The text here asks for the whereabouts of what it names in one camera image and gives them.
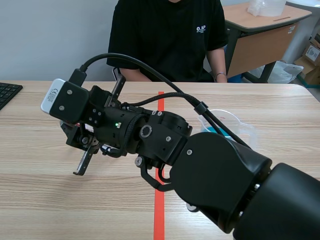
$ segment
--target cardboard box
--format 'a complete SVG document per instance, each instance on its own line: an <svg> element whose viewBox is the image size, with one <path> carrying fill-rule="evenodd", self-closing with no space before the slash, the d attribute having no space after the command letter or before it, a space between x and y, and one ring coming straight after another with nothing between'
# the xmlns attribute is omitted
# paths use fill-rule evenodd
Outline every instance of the cardboard box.
<svg viewBox="0 0 320 240"><path fill-rule="evenodd" d="M320 30L315 34L310 42L316 47L320 48Z"/></svg>
<svg viewBox="0 0 320 240"><path fill-rule="evenodd" d="M309 85L320 85L320 66L313 65L304 56L294 62L295 65L304 67L300 76Z"/></svg>
<svg viewBox="0 0 320 240"><path fill-rule="evenodd" d="M313 65L320 66L320 49L312 43L309 43L304 50L303 56Z"/></svg>

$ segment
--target black t-shirt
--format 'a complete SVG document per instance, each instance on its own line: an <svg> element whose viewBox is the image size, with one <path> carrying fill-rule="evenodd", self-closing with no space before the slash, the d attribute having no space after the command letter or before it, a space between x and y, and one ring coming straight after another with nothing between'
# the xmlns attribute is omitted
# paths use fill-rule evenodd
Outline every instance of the black t-shirt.
<svg viewBox="0 0 320 240"><path fill-rule="evenodd" d="M109 53L137 58L172 82L212 82L203 68L207 51L228 43L220 0L119 0L115 7ZM108 59L123 69L139 67ZM143 69L152 81L156 79Z"/></svg>

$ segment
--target person's arm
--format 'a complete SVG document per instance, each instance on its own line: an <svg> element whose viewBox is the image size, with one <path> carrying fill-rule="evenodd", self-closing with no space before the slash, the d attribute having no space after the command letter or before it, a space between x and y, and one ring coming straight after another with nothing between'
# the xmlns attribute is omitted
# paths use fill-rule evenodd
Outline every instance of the person's arm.
<svg viewBox="0 0 320 240"><path fill-rule="evenodd" d="M227 83L226 60L224 46L228 44L228 34L225 24L225 14L220 0L212 1L212 24L206 57L209 61L212 76L218 83Z"/></svg>
<svg viewBox="0 0 320 240"><path fill-rule="evenodd" d="M211 70L212 70L212 76L215 78L218 83L227 83L227 77L224 74L218 73L226 73L226 60L225 60L225 50L223 47L208 51L206 54L206 57L208 58Z"/></svg>
<svg viewBox="0 0 320 240"><path fill-rule="evenodd" d="M139 69L120 68L120 71L127 81L151 82L151 80L142 74Z"/></svg>

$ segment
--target white plastic bag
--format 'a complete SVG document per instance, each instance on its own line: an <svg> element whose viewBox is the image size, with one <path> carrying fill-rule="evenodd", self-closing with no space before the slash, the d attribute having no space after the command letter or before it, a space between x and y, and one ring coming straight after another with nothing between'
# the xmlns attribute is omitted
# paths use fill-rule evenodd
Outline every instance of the white plastic bag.
<svg viewBox="0 0 320 240"><path fill-rule="evenodd" d="M276 17L285 9L286 0L250 0L248 13L253 16Z"/></svg>
<svg viewBox="0 0 320 240"><path fill-rule="evenodd" d="M252 75L257 78L261 77L261 74L265 66L258 67L254 70L249 71ZM303 71L303 66L287 64L282 61L277 61L268 79L269 84L288 84L295 80L297 75Z"/></svg>

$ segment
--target table leg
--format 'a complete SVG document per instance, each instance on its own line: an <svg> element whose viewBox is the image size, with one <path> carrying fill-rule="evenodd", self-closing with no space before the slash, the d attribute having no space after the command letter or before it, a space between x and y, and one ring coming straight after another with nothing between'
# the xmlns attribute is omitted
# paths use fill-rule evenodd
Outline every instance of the table leg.
<svg viewBox="0 0 320 240"><path fill-rule="evenodd" d="M241 31L237 29L230 29L229 31L229 41L228 45L226 47L226 52L225 52L225 67L226 67L226 74L228 75L229 68L231 65L232 57L234 55L236 45L238 38L241 35Z"/></svg>
<svg viewBox="0 0 320 240"><path fill-rule="evenodd" d="M260 78L252 75L249 72L243 73L243 77L245 77L250 82L255 83L255 84L267 84L268 83L268 79L270 77L270 74L271 74L272 70L274 69L275 64L276 64L276 61L265 65Z"/></svg>

